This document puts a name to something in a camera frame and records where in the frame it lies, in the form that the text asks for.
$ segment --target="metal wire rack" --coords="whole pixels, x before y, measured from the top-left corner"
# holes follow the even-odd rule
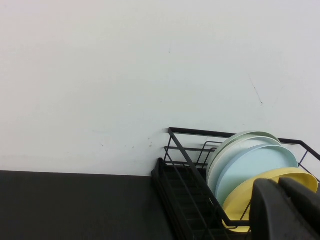
[[[215,198],[206,182],[207,161],[222,143],[218,140],[206,140],[202,147],[183,147],[177,135],[205,136],[207,138],[227,139],[234,133],[205,131],[170,127],[168,145],[164,147],[164,158],[159,158],[152,179],[164,203],[175,232],[181,240],[250,240],[251,231],[237,233],[230,231],[237,227],[250,226],[243,220],[250,203],[239,220],[230,220]],[[301,140],[279,138],[282,144],[299,146],[303,149],[298,162],[300,168],[312,174],[302,163],[308,153],[320,161],[320,155]],[[171,151],[178,151],[182,156],[173,159]]]

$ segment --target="black countertop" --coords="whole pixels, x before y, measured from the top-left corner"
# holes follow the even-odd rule
[[[176,236],[151,177],[0,171],[0,239]]]

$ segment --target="white plate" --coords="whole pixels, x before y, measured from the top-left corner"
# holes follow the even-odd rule
[[[277,142],[280,141],[278,140],[278,138],[276,138],[275,136],[273,136],[270,133],[264,132],[264,131],[244,131],[244,132],[240,132],[236,135],[233,135],[232,137],[229,137],[227,140],[225,140],[223,143],[221,143],[221,145],[214,151],[214,153],[212,154],[212,158],[209,159],[208,166],[207,166],[207,171],[206,171],[206,178],[208,179],[208,175],[209,175],[209,169],[211,167],[211,164],[214,162],[215,158],[218,156],[218,154],[225,149],[229,144],[245,137],[246,135],[256,135],[256,136],[261,136],[261,137],[268,137],[268,138],[272,138],[274,140],[276,140]]]
[[[279,143],[279,141],[271,137],[246,134],[240,139],[230,143],[219,153],[219,155],[213,161],[210,169],[208,170],[208,178],[206,179],[206,183],[208,184],[213,194],[216,193],[218,179],[227,164],[242,151],[258,145],[280,146],[281,144]]]

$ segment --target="light blue plate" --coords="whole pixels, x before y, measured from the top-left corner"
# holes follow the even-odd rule
[[[213,194],[216,193],[216,186],[220,174],[223,172],[228,163],[243,151],[260,145],[281,146],[281,144],[277,140],[271,137],[246,134],[240,139],[230,143],[219,153],[219,155],[214,159],[214,162],[209,169],[208,178],[206,179],[206,182]]]
[[[297,168],[291,151],[278,145],[258,145],[235,156],[223,169],[218,179],[215,197],[221,205],[240,184],[256,175],[280,168]]]

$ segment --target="plate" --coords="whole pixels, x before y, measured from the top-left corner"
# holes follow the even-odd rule
[[[297,168],[291,151],[278,145],[251,147],[235,156],[219,176],[215,197],[223,205],[228,195],[240,184],[256,175],[280,168]]]
[[[213,192],[216,193],[216,186],[218,183],[221,172],[225,169],[227,164],[242,151],[258,145],[278,145],[281,144],[271,137],[257,136],[254,134],[246,134],[240,139],[230,143],[226,146],[219,155],[215,158],[214,162],[208,171],[208,178],[206,183]]]
[[[279,182],[279,178],[291,178],[296,180],[298,183],[304,185],[314,193],[317,192],[318,182],[317,179],[311,174],[307,173],[303,169],[295,167],[285,167],[274,169],[271,171],[264,172],[260,175],[257,175],[249,180],[243,182],[235,190],[233,190],[230,195],[227,197],[223,204],[223,210],[227,214],[230,220],[240,220],[243,213],[245,212],[251,197],[252,190],[254,186],[254,181],[256,179],[272,179],[275,182]],[[243,220],[249,220],[250,207],[246,211]],[[235,229],[230,229],[233,232],[246,233],[249,230],[248,226],[240,226]]]
[[[221,145],[213,152],[212,154],[212,158],[210,158],[210,160],[208,161],[208,166],[207,169],[210,169],[211,164],[214,162],[215,158],[218,156],[218,154],[225,149],[229,144],[233,143],[236,140],[239,140],[243,137],[245,137],[246,135],[257,135],[260,137],[268,137],[268,138],[272,138],[274,140],[276,140],[277,142],[280,143],[279,139],[276,138],[275,136],[273,136],[270,133],[264,132],[264,131],[244,131],[244,132],[240,132],[238,134],[233,135],[232,137],[229,137],[227,140],[225,140],[223,143],[221,143]]]

